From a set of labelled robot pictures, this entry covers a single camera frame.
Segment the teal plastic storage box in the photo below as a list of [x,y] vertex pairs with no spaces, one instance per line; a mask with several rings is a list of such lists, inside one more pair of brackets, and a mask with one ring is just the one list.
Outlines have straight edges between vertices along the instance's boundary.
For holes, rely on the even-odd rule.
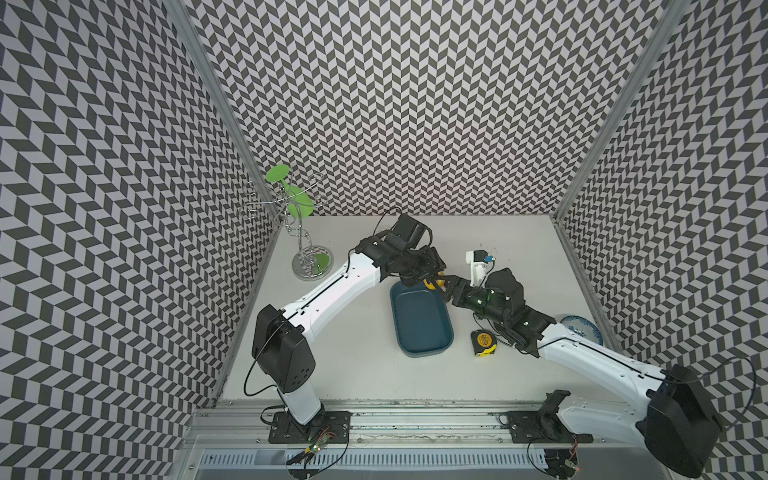
[[406,356],[437,355],[452,345],[452,323],[437,291],[397,282],[390,288],[390,302],[396,340]]

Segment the yellow black tape measure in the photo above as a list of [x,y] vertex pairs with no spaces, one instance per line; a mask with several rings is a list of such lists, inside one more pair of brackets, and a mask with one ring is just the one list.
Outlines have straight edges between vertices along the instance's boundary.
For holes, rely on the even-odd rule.
[[495,335],[485,329],[478,329],[470,334],[473,352],[476,357],[493,355],[497,350]]

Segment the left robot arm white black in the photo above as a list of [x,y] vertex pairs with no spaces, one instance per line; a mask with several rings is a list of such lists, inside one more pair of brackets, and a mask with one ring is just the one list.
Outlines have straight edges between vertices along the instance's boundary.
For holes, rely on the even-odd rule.
[[269,376],[292,420],[316,425],[324,407],[311,383],[316,361],[311,349],[329,322],[362,293],[389,277],[405,286],[430,280],[446,264],[433,246],[432,229],[401,214],[389,229],[361,239],[345,263],[292,303],[271,304],[257,314],[251,348],[254,364]]

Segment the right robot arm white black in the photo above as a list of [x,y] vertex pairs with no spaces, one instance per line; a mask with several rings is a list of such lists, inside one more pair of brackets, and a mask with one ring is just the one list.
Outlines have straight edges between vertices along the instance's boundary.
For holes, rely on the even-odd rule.
[[726,426],[695,371],[633,360],[577,334],[528,305],[523,285],[508,268],[492,273],[482,286],[455,275],[426,283],[446,302],[497,324],[519,352],[566,367],[622,399],[614,406],[587,400],[559,404],[556,416],[570,432],[643,447],[684,477],[703,474]]

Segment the yellow square tape measure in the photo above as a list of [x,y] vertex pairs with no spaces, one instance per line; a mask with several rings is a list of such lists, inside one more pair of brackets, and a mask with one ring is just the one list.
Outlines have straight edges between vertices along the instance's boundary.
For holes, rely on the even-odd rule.
[[443,292],[445,290],[445,279],[446,277],[443,273],[439,272],[437,275],[425,279],[423,283],[430,290]]

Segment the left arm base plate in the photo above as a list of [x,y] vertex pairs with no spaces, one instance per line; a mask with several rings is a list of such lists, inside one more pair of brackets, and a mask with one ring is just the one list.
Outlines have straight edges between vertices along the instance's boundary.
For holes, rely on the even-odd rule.
[[318,442],[328,436],[330,444],[345,444],[349,440],[352,413],[350,411],[320,411],[308,424],[298,423],[289,412],[277,412],[270,421],[270,444],[299,445]]

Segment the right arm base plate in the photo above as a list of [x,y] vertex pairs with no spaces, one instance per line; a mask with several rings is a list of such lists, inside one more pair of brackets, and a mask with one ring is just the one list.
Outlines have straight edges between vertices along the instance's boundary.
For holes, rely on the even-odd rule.
[[590,434],[576,434],[569,431],[554,414],[541,415],[538,411],[513,410],[503,417],[514,444],[562,443],[590,444],[594,437]]

